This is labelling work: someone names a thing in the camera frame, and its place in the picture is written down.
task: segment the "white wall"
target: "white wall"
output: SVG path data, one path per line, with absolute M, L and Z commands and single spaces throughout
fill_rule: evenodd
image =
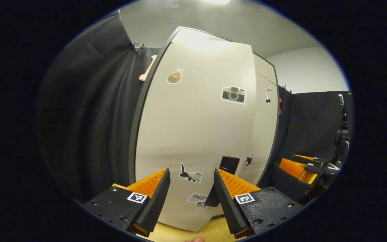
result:
M 349 91 L 337 63 L 322 47 L 296 49 L 267 60 L 275 66 L 279 86 L 292 93 Z

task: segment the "ceiling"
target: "ceiling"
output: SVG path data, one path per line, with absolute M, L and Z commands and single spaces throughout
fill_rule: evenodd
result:
M 200 29 L 238 43 L 250 44 L 264 58 L 320 47 L 309 33 L 272 8 L 251 0 L 139 0 L 120 9 L 132 42 L 164 46 L 178 27 Z

